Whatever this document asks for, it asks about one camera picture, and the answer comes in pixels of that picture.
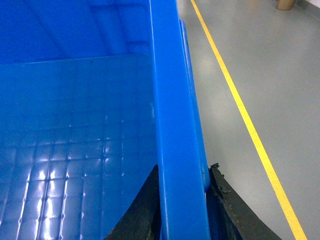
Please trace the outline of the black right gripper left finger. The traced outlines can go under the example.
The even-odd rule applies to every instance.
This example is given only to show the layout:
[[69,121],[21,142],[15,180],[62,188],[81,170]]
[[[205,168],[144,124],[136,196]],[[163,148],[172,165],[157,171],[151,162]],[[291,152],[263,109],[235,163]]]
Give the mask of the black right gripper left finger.
[[155,165],[135,199],[106,240],[159,240],[161,207],[159,167]]

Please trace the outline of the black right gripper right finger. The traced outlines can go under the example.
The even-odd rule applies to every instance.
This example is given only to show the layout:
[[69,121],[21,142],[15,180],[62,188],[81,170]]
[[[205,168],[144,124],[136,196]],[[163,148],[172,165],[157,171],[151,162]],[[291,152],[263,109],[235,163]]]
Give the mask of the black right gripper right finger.
[[212,240],[279,240],[226,181],[215,163],[209,168],[206,204]]

